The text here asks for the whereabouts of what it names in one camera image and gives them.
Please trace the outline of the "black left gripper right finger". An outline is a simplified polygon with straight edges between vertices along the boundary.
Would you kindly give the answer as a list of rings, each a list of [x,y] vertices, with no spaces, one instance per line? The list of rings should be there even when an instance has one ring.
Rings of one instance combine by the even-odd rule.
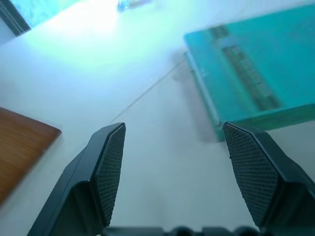
[[[265,131],[223,131],[236,182],[262,235],[315,236],[315,182]]]

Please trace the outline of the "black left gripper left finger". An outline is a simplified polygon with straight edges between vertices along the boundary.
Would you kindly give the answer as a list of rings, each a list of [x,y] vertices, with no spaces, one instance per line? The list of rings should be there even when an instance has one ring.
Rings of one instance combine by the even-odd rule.
[[[126,125],[95,132],[65,167],[27,236],[97,236],[109,226],[118,192]]]

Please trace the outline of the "teal hardcover book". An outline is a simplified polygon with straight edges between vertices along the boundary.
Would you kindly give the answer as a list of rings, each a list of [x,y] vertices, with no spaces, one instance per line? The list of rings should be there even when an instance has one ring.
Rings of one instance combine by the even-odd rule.
[[[185,34],[214,133],[315,120],[315,3]]]

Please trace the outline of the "brown wooden board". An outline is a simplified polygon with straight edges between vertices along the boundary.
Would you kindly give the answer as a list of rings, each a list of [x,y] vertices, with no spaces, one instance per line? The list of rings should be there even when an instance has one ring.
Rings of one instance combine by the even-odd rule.
[[[61,133],[0,107],[0,205]]]

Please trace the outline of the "dark ribbed panel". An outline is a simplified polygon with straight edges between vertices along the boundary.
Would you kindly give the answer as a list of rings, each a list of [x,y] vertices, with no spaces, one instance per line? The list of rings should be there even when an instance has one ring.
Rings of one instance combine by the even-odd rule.
[[[31,29],[10,0],[0,0],[0,17],[15,36]]]

